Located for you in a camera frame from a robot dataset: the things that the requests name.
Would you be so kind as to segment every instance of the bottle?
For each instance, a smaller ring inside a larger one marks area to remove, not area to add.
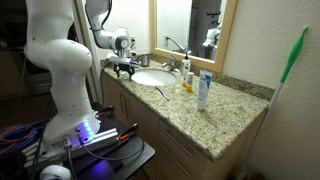
[[[186,91],[192,92],[192,81],[193,81],[193,72],[188,72],[187,74],[187,83],[186,83]]]
[[[182,60],[182,86],[186,87],[187,84],[187,74],[190,72],[191,69],[191,62],[188,58],[188,53],[186,53],[186,56]]]

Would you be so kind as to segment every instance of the bathroom sink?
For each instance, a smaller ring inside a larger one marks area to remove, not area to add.
[[[173,74],[155,69],[137,71],[131,79],[139,84],[148,86],[166,86],[176,82],[176,77]]]

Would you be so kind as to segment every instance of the backsplash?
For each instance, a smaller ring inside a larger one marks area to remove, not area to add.
[[[165,63],[165,62],[168,62],[170,60],[167,57],[159,56],[159,55],[156,55],[156,54],[153,54],[153,53],[149,54],[149,56],[150,56],[150,59],[152,59],[154,61],[157,61],[159,63]],[[176,61],[176,65],[177,65],[177,67],[180,67],[181,61]],[[191,71],[194,72],[194,74],[197,75],[197,76],[200,75],[200,70],[201,69],[203,69],[203,68],[199,68],[197,66],[192,66],[191,65]],[[272,95],[274,93],[274,89],[271,89],[271,88],[268,88],[268,87],[264,87],[264,86],[261,86],[261,85],[253,84],[251,82],[244,81],[244,80],[241,80],[241,79],[237,79],[237,78],[234,78],[234,77],[230,77],[230,76],[224,75],[223,73],[217,73],[217,72],[214,72],[214,71],[211,71],[211,70],[208,70],[208,69],[204,69],[204,70],[207,70],[207,71],[210,71],[210,72],[213,73],[213,79],[212,80],[214,82],[217,82],[219,84],[231,87],[233,89],[237,89],[237,90],[239,90],[241,92],[250,94],[252,96],[256,96],[256,97],[261,98],[261,99],[265,99],[265,100],[270,101],[271,97],[272,97]]]

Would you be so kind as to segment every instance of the black table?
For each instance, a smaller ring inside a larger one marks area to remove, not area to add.
[[[112,128],[117,128],[119,134],[124,132],[126,128],[114,117],[114,116],[103,116],[101,120],[101,131],[105,131]],[[39,126],[42,122],[35,123],[34,126]],[[83,155],[78,158],[73,159],[73,164],[75,166],[77,177],[79,180],[88,179],[108,179],[108,180],[122,180],[128,179],[135,172],[137,172],[145,163],[147,163],[155,154],[154,149],[144,142],[138,136],[132,136],[129,138],[128,143],[117,148],[117,150],[108,154],[106,157],[125,157],[127,155],[133,154],[141,148],[142,143],[144,143],[144,149],[137,155],[119,161],[105,161],[96,159],[90,155]],[[112,149],[116,144],[107,146],[100,150],[94,151],[94,153],[101,153],[101,151],[106,151]],[[0,172],[1,176],[9,177],[13,176],[11,179],[28,179],[27,172],[22,168],[25,159],[21,154],[10,155],[6,158],[0,160]]]

